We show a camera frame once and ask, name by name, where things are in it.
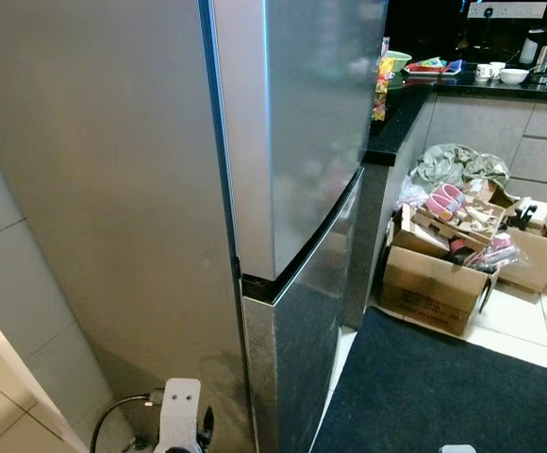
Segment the open cardboard box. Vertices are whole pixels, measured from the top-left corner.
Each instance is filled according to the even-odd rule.
[[[450,253],[448,239],[439,235],[432,228],[415,224],[412,221],[414,212],[415,210],[409,205],[402,205],[395,218],[395,223],[391,225],[393,228],[392,244],[430,257],[443,258]]]
[[[448,239],[460,238],[464,243],[475,251],[481,251],[491,244],[493,236],[496,234],[506,210],[493,203],[488,203],[475,196],[466,196],[467,208],[474,208],[479,212],[484,212],[490,216],[492,225],[484,231],[477,231],[474,228],[476,223],[471,216],[467,216],[467,220],[457,223],[455,216],[451,221],[445,222],[437,218],[426,206],[416,208],[412,220],[427,228],[434,228],[441,236]]]
[[[513,227],[507,233],[527,256],[527,262],[503,267],[500,279],[528,291],[543,291],[547,285],[547,238]]]
[[[461,335],[477,301],[484,305],[495,286],[493,275],[392,246],[383,279],[380,307]]]
[[[513,196],[490,179],[476,177],[467,182],[462,188],[465,195],[474,196],[492,205],[508,209],[519,201],[518,196]]]

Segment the black countertop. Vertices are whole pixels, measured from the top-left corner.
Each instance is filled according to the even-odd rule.
[[[392,166],[400,146],[429,93],[478,96],[529,101],[546,101],[547,87],[523,82],[507,85],[501,81],[477,82],[473,65],[455,76],[410,76],[395,74],[387,93],[387,120],[372,122],[364,162]]]
[[[500,80],[478,82],[474,79],[474,67],[466,64],[466,69],[454,76],[410,76],[401,71],[390,81],[389,88],[393,91],[414,85],[434,85],[435,90],[441,93],[547,101],[546,85],[527,81],[517,85],[508,85]]]

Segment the stainless steel refrigerator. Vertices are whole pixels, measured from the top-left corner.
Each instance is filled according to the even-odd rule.
[[[0,0],[8,183],[115,394],[199,378],[214,452],[313,440],[385,14]]]

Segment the cup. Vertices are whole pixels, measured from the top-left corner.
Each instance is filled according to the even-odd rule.
[[[491,77],[491,65],[490,64],[477,64],[474,78],[477,80],[489,80]]]
[[[492,61],[489,66],[491,66],[491,78],[493,80],[499,80],[500,71],[505,69],[506,63],[502,63],[501,61]]]

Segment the snack bag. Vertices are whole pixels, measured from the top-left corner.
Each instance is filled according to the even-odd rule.
[[[387,89],[389,86],[389,80],[392,77],[393,72],[393,59],[384,58],[380,61],[380,67],[378,68],[378,78],[376,80],[376,97],[374,99],[374,106],[372,111],[372,117],[375,121],[385,120],[385,100],[387,99]]]

